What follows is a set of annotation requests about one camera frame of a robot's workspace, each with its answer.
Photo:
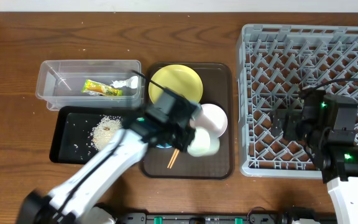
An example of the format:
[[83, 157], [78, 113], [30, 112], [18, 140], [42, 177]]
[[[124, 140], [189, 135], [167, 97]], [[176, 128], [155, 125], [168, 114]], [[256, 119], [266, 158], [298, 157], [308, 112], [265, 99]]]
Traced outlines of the white tissue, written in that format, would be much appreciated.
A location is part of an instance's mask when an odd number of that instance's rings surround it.
[[136, 89], [139, 84], [139, 77], [138, 76], [132, 76], [126, 80], [116, 80], [111, 83], [111, 86], [113, 88], [130, 88], [130, 89]]

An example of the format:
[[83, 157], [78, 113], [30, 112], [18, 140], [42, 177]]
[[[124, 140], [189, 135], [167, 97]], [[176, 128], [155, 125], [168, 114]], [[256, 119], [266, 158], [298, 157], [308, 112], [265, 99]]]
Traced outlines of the small white green cup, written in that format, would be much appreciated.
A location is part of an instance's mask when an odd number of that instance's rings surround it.
[[195, 137], [187, 148], [188, 154], [193, 157], [215, 155], [219, 151], [219, 138], [211, 135], [205, 128], [197, 127]]

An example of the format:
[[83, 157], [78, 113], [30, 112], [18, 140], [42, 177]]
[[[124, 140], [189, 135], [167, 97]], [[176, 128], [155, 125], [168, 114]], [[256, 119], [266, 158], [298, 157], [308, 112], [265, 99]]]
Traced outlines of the light blue bowl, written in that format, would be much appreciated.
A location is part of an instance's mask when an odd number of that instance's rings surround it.
[[158, 144], [156, 145], [157, 148], [160, 148], [160, 149], [168, 149], [168, 148], [171, 148], [172, 146], [165, 143], [165, 144]]

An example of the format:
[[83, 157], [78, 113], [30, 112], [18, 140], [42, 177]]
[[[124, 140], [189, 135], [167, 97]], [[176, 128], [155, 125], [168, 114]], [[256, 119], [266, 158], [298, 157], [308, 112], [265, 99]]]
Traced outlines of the rice food waste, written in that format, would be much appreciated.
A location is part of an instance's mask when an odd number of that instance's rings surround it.
[[93, 156], [102, 150], [115, 135], [115, 132], [122, 127], [120, 116], [99, 115], [96, 117], [96, 124], [84, 120], [84, 126], [73, 124], [73, 139], [68, 144], [75, 153], [84, 150], [88, 157]]

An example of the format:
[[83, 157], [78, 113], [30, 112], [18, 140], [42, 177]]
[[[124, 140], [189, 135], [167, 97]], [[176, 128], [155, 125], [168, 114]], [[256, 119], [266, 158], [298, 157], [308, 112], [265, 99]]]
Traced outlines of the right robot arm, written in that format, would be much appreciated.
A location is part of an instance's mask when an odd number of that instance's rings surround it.
[[358, 102], [330, 95], [321, 87], [300, 91], [301, 111], [273, 110], [273, 136], [306, 144], [306, 153], [321, 171], [338, 223], [358, 223], [358, 146], [355, 145]]

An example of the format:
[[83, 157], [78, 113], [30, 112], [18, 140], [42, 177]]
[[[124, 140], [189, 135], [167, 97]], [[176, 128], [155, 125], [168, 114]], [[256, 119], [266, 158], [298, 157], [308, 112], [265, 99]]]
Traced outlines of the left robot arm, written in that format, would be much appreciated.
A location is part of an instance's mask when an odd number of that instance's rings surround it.
[[150, 147], [168, 144], [185, 152], [195, 138], [190, 126], [201, 105], [171, 90], [156, 103], [130, 112], [106, 147], [76, 174], [46, 196], [32, 191], [24, 199], [17, 223], [84, 223], [91, 209], [128, 168]]

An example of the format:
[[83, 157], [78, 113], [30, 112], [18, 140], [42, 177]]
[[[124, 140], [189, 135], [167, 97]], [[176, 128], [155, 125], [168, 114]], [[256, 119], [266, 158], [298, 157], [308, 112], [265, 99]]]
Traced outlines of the yellow plate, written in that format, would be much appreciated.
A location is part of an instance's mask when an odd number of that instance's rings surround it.
[[152, 75], [151, 80], [190, 101], [199, 103], [203, 96], [200, 76], [185, 65], [164, 66]]

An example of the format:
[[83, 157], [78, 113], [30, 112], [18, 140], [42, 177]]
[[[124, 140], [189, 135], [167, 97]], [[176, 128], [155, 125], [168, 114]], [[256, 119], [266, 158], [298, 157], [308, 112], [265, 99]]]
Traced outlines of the green orange snack wrapper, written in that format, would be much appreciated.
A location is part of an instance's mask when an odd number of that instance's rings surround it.
[[95, 82], [92, 80], [86, 80], [85, 84], [81, 90], [82, 93], [87, 93], [89, 95], [98, 96], [122, 96], [123, 91], [115, 89], [109, 85], [105, 85], [100, 82]]

